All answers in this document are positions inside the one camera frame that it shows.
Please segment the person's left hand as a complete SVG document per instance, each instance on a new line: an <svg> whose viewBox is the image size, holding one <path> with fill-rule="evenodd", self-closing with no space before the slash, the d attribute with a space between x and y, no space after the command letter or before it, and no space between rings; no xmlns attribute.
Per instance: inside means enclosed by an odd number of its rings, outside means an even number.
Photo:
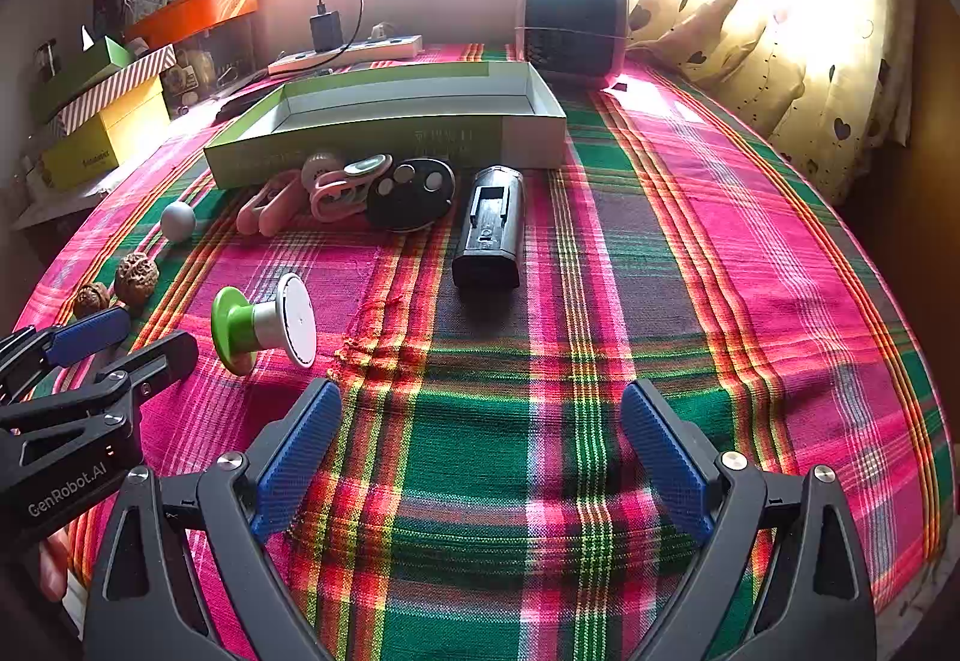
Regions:
<svg viewBox="0 0 960 661"><path fill-rule="evenodd" d="M70 558L68 534L59 530L39 544L39 590L50 602L57 602L67 592L67 569Z"/></svg>

